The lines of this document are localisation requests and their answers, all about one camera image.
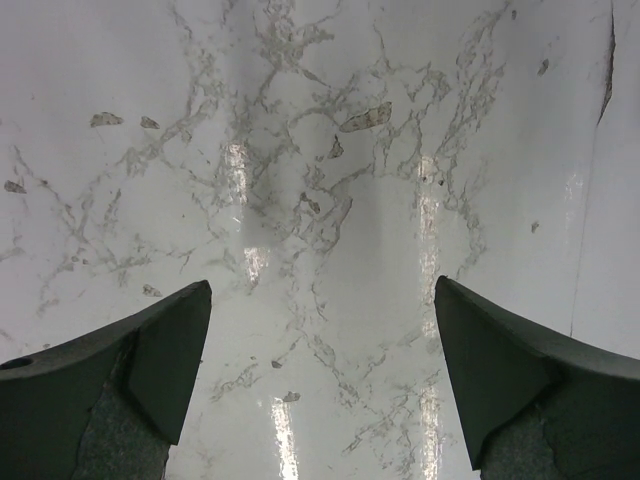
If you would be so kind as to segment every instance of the glossy floor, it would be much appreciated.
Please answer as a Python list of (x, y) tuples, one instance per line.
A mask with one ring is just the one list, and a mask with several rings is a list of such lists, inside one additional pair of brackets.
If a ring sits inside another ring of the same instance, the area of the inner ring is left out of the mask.
[(168, 479), (478, 478), (438, 275), (640, 357), (636, 3), (7, 3), (0, 360), (206, 278)]

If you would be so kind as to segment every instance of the dark stain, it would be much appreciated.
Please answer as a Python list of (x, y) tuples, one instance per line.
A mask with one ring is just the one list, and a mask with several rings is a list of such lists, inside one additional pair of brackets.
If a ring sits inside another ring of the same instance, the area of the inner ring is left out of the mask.
[(611, 37), (609, 39), (609, 62), (607, 65), (607, 73), (605, 80), (605, 90), (604, 90), (604, 98), (602, 99), (602, 108), (600, 109), (600, 117), (598, 118), (598, 125), (600, 124), (600, 120), (604, 116), (604, 111), (607, 109), (609, 105), (609, 100), (611, 100), (611, 95), (613, 94), (613, 57), (616, 50), (616, 32), (615, 32), (615, 22), (613, 19), (613, 5), (611, 6)]
[(367, 110), (365, 113), (351, 117), (340, 125), (342, 133), (357, 132), (367, 128), (373, 128), (391, 119), (391, 102), (385, 102), (375, 108)]
[(22, 193), (22, 194), (27, 193), (27, 191), (24, 189), (22, 185), (18, 185), (17, 183), (12, 182), (11, 180), (7, 180), (6, 182), (4, 182), (4, 189), (9, 193)]
[(300, 400), (300, 394), (296, 392), (288, 392), (284, 397), (282, 397), (282, 401), (284, 403), (292, 403)]
[(140, 119), (140, 126), (142, 128), (153, 128), (154, 130), (158, 130), (160, 128), (160, 124), (158, 122), (144, 116)]
[(320, 213), (320, 204), (311, 200), (305, 192), (302, 192), (300, 194), (300, 201), (305, 202), (307, 205), (309, 205), (309, 208), (311, 208), (311, 210), (313, 210), (316, 214)]
[(547, 72), (547, 70), (549, 70), (549, 59), (545, 58), (538, 69), (538, 76), (541, 77)]
[(344, 148), (340, 145), (340, 140), (338, 140), (338, 136), (335, 135), (333, 137), (333, 147), (331, 147), (331, 151), (329, 152), (329, 158), (338, 158), (344, 153)]
[(157, 288), (153, 288), (151, 285), (149, 285), (148, 283), (144, 284), (142, 286), (142, 294), (147, 296), (147, 297), (161, 297), (162, 294), (160, 293), (160, 290), (158, 290)]
[(9, 342), (13, 342), (13, 337), (11, 337), (11, 335), (9, 335), (7, 332), (2, 330), (1, 328), (0, 328), (0, 337), (3, 337), (5, 340)]
[(109, 112), (96, 113), (89, 121), (89, 125), (92, 128), (102, 127), (104, 125), (120, 125), (122, 123), (124, 123), (124, 119), (122, 117), (118, 117), (117, 115)]

